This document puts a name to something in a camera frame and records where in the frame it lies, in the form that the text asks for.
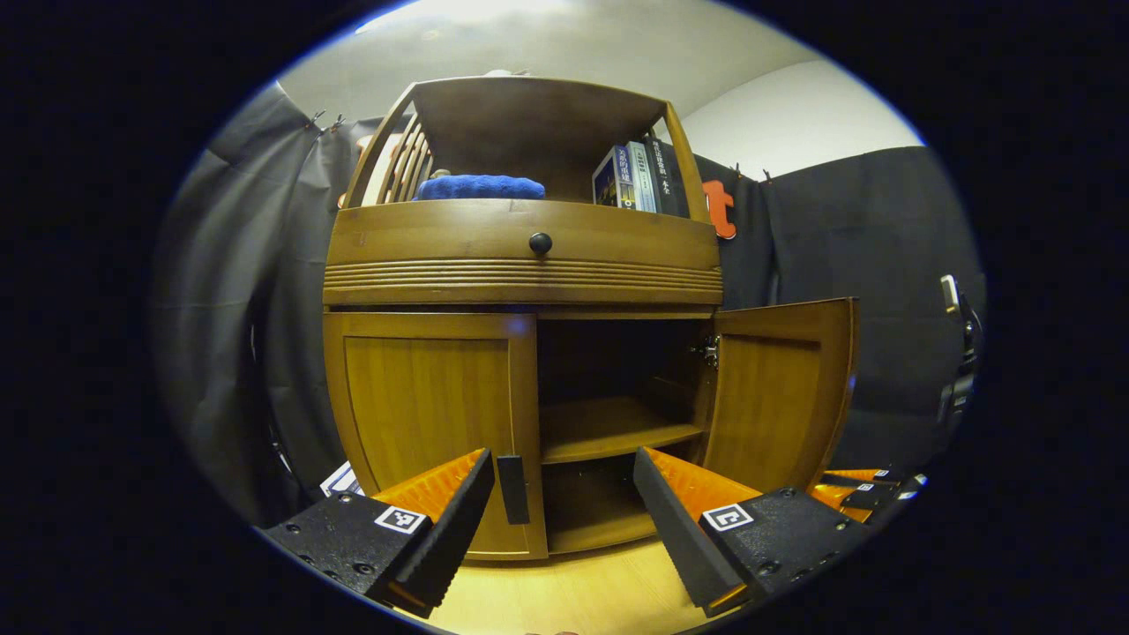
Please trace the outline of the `black tripod stand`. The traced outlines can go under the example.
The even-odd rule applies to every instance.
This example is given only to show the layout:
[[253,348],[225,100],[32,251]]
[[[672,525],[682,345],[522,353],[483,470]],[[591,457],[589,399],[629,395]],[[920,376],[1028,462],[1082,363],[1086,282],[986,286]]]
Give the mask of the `black tripod stand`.
[[960,327],[962,356],[954,377],[940,392],[937,421],[945,430],[955,430],[968,411],[968,403],[975,394],[975,374],[981,367],[984,349],[983,321],[975,313],[975,306],[960,289],[954,275],[939,278],[944,314],[949,322]]

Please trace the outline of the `wooden double-door shoe cabinet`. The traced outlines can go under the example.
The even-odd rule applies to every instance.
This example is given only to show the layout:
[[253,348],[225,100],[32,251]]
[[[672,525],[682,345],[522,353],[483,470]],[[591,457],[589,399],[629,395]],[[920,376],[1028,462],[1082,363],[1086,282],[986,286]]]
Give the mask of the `wooden double-door shoe cabinet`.
[[[669,101],[609,86],[531,77],[415,82],[364,148],[341,212],[406,205],[434,169],[452,176],[537,181],[541,201],[594,205],[592,177],[609,149],[646,134],[673,145],[690,218],[718,230],[677,112]],[[409,304],[327,312],[531,314],[537,327],[539,421],[548,555],[653,534],[632,482],[636,450],[702,466],[714,410],[721,305]],[[493,458],[497,478],[520,478],[520,458]]]

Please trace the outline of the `wooden cabinet drawer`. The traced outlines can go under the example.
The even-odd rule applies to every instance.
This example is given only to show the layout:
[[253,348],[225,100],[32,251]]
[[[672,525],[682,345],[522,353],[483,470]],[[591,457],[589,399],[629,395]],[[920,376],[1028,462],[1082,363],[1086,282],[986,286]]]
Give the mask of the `wooden cabinet drawer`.
[[[546,256],[533,233],[554,241]],[[464,198],[338,214],[329,306],[723,304],[721,254],[704,221],[599,205]]]

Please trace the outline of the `wooden cabinet door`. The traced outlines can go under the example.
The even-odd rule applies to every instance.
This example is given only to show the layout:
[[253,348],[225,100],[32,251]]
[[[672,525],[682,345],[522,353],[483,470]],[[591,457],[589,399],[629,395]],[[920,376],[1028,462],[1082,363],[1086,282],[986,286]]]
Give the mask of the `wooden cabinet door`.
[[813,488],[834,455],[860,353],[855,297],[714,318],[718,367],[702,466],[758,492]]
[[496,479],[471,560],[548,555],[531,314],[327,312],[324,364],[344,454],[375,495],[476,449],[520,458]]

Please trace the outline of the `black book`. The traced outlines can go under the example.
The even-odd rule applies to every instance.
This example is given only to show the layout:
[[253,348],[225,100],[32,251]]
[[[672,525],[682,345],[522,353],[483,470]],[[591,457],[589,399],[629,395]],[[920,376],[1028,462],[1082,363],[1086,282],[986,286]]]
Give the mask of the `black book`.
[[644,146],[647,149],[648,165],[653,169],[657,212],[689,220],[685,188],[673,145],[660,141],[654,134],[646,134]]

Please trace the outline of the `black backdrop cloth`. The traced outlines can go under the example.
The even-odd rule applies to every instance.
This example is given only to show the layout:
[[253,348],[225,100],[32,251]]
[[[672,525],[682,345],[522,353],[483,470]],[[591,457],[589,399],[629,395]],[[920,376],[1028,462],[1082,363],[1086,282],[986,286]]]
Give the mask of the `black backdrop cloth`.
[[[344,461],[331,421],[316,306],[336,197],[380,118],[315,125],[275,84],[211,139],[174,198],[154,275],[154,365],[173,429],[224,499],[266,527],[318,497]],[[928,147],[889,147],[770,179],[717,150],[703,179],[735,198],[723,307],[860,301],[858,385],[832,469],[927,469],[956,421],[952,275],[989,316],[983,262]]]

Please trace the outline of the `book with dark blue cover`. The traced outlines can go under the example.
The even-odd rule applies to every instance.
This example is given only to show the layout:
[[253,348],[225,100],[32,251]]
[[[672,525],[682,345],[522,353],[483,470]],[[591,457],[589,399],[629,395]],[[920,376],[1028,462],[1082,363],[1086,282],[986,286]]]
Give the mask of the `book with dark blue cover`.
[[618,206],[636,209],[636,180],[632,172],[632,154],[624,145],[609,149],[604,160],[593,173],[594,205]]

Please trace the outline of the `white spine book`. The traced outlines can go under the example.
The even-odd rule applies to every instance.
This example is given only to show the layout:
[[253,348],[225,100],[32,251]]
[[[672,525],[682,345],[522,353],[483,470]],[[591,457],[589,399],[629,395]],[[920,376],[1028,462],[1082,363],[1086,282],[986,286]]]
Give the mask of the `white spine book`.
[[345,461],[343,466],[339,466],[333,473],[329,475],[321,482],[321,490],[325,497],[331,497],[338,493],[351,493],[364,496],[362,485],[356,478],[355,468],[350,466],[349,461]]

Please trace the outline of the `blue folded towel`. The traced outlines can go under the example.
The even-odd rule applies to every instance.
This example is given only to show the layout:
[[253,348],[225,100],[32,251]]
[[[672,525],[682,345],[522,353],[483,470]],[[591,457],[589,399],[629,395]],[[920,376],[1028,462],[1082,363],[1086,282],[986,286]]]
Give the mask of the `blue folded towel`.
[[513,176],[440,176],[419,186],[415,200],[445,198],[525,198],[543,200],[546,190],[537,181]]

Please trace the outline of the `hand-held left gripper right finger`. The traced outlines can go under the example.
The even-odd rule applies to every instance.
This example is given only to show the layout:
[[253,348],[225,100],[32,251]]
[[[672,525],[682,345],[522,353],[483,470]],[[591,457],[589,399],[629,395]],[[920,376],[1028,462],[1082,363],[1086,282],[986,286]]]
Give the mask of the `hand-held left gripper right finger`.
[[790,594],[874,534],[805,490],[758,492],[653,447],[637,449],[633,482],[707,617]]

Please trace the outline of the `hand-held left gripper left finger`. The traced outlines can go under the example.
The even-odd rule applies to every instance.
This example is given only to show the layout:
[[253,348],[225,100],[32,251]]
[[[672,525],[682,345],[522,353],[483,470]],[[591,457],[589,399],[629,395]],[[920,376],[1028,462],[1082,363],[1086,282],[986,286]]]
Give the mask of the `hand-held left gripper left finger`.
[[331,493],[265,534],[340,586],[427,618],[447,594],[493,487],[491,450],[476,449],[374,496]]

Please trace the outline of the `book with pale grey spine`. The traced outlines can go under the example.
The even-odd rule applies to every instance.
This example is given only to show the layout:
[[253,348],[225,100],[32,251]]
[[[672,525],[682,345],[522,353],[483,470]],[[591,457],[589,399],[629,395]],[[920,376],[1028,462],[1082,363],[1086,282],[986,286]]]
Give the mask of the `book with pale grey spine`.
[[632,173],[638,209],[644,210],[644,212],[659,214],[660,206],[658,205],[656,193],[654,193],[653,169],[650,169],[647,149],[639,141],[629,141],[625,143],[625,149],[629,150],[630,157],[632,157]]

